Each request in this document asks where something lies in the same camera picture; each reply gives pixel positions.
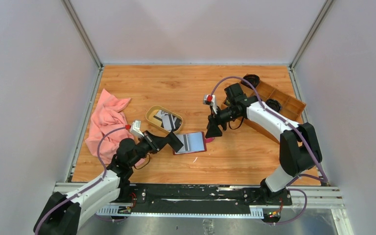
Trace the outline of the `black credit card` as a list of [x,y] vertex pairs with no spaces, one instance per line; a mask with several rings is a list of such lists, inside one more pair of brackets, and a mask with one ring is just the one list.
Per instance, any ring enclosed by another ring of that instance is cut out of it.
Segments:
[[184,144],[179,140],[179,138],[173,132],[170,132],[167,136],[169,138],[168,144],[171,146],[171,148],[175,152],[178,152],[184,147]]

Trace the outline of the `red leather card holder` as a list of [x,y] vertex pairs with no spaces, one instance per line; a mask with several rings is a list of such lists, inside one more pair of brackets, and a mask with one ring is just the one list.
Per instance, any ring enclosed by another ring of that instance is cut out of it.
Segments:
[[191,134],[191,146],[192,152],[191,153],[198,153],[198,152],[206,152],[207,151],[207,143],[210,143],[214,140],[214,138],[205,138],[204,132],[195,132]]

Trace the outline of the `white magnetic stripe card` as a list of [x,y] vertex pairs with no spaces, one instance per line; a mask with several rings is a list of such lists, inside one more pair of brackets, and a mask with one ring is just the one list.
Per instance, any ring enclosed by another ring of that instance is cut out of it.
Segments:
[[178,134],[176,135],[177,138],[181,141],[183,146],[181,147],[180,150],[176,151],[175,154],[186,154],[186,153],[191,153],[192,152],[192,146],[191,146],[191,134]]

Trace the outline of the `oval wooden tray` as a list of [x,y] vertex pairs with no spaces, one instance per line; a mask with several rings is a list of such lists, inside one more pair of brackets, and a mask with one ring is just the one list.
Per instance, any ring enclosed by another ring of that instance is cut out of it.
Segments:
[[184,124],[183,118],[160,105],[152,106],[145,114],[147,122],[158,130],[178,134]]

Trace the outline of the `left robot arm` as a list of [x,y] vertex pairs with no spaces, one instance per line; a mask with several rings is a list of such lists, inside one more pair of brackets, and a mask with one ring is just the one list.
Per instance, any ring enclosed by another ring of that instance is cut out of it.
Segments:
[[34,233],[75,235],[89,218],[108,203],[127,201],[131,195],[129,178],[133,174],[133,166],[147,155],[158,153],[166,145],[174,151],[184,146],[172,132],[159,137],[144,131],[138,143],[132,138],[123,139],[111,162],[103,167],[99,176],[76,190],[51,195],[33,228]]

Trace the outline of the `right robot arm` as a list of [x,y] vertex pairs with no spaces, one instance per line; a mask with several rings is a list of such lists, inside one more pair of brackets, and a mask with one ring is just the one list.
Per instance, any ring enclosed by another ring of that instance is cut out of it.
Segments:
[[260,199],[273,204],[283,190],[299,176],[313,167],[320,167],[322,154],[313,125],[299,124],[270,108],[258,95],[247,96],[240,84],[225,88],[229,106],[220,109],[214,94],[206,94],[203,103],[210,107],[206,138],[220,137],[229,122],[244,118],[268,131],[279,142],[280,165],[260,184]]

